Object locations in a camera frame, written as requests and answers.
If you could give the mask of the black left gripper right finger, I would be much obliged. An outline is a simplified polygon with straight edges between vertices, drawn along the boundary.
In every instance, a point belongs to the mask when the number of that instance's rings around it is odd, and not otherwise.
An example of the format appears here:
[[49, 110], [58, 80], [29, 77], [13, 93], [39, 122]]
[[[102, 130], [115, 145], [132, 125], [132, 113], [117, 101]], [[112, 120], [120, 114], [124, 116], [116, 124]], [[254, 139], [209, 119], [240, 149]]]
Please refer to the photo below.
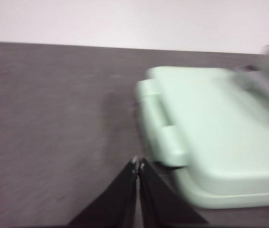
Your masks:
[[144, 225], [208, 225], [166, 185], [145, 158], [139, 162], [138, 176]]

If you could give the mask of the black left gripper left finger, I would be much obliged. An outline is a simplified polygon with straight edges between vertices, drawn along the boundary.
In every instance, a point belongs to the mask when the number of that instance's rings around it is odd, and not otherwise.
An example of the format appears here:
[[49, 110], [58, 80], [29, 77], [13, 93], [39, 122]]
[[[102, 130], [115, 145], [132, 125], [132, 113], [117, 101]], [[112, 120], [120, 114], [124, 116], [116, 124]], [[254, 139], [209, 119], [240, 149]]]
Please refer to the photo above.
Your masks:
[[69, 226], [133, 226], [136, 208], [137, 160], [135, 156], [106, 190], [83, 209]]

